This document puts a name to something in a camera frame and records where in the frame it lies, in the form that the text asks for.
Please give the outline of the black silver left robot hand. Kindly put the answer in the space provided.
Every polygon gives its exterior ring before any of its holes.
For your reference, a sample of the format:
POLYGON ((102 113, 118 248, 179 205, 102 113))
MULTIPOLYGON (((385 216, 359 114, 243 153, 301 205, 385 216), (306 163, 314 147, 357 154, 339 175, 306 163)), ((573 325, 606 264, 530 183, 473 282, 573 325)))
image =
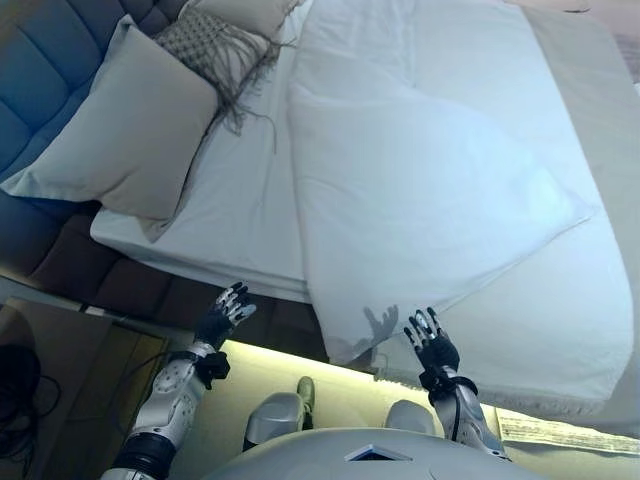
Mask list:
POLYGON ((197 322, 194 341, 218 350, 233 330, 257 310, 250 302, 248 287, 236 282, 226 288, 197 322))

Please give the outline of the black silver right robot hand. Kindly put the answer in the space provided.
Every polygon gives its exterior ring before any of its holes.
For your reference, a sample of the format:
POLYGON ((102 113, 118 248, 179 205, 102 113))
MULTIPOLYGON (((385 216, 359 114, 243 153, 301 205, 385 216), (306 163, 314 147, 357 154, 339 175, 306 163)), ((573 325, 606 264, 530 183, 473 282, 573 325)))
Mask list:
POLYGON ((405 326, 403 331, 425 369, 458 371, 458 350, 431 307, 416 310, 409 317, 409 325, 405 326))

